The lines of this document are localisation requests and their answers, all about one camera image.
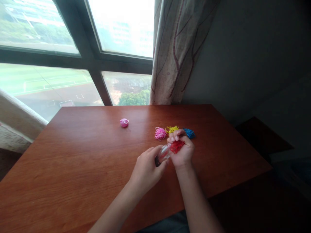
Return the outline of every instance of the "rubber band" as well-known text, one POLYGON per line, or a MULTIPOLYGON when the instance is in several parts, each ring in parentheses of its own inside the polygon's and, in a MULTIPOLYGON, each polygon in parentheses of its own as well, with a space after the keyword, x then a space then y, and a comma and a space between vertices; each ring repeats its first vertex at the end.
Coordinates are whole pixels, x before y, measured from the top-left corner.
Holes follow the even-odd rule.
POLYGON ((165 130, 168 134, 170 134, 170 133, 173 133, 174 131, 176 131, 176 130, 178 130, 179 129, 179 127, 178 126, 175 126, 175 127, 166 127, 166 128, 168 128, 169 129, 169 131, 167 131, 167 129, 165 130))
POLYGON ((182 129, 186 132, 188 138, 192 139, 192 138, 195 137, 195 134, 194 134, 193 130, 187 129, 187 128, 182 128, 182 129))
POLYGON ((155 128, 155 139, 158 139, 161 141, 161 139, 164 139, 166 137, 166 131, 163 128, 156 127, 155 128))
POLYGON ((185 144, 184 142, 178 140, 171 143, 168 148, 170 149, 171 152, 176 154, 184 144, 185 144))

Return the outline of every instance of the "blue rubber band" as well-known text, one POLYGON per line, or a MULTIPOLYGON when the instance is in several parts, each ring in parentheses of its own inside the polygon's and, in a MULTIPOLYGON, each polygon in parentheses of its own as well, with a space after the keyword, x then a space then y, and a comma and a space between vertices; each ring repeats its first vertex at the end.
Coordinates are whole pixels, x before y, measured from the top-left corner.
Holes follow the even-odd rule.
POLYGON ((194 134, 193 130, 190 130, 190 129, 187 129, 187 128, 182 128, 182 129, 186 132, 188 138, 192 139, 192 138, 195 137, 195 134, 194 134))

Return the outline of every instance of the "green field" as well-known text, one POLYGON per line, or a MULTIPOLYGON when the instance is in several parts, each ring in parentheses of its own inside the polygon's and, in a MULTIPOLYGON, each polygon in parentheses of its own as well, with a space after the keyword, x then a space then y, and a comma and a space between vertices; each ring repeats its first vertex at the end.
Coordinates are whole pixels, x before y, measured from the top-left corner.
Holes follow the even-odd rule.
POLYGON ((86 70, 0 63, 0 88, 15 96, 92 82, 86 70))

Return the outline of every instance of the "forearm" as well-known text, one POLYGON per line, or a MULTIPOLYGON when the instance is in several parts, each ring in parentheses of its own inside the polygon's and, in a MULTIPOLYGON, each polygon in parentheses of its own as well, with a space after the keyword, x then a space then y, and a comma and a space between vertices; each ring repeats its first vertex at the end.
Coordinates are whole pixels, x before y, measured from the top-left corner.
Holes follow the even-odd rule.
POLYGON ((127 183, 88 233, 119 232, 142 195, 127 183))
POLYGON ((191 233, 223 232, 192 165, 176 170, 191 233))

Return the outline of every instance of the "curtain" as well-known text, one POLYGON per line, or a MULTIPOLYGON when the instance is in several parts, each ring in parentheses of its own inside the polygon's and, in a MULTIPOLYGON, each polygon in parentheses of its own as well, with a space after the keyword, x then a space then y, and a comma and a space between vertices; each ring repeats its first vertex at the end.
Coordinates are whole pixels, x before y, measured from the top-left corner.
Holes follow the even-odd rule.
POLYGON ((27 105, 0 89, 0 148, 24 153, 47 123, 27 105))
POLYGON ((151 105, 178 104, 220 0, 155 0, 151 105))

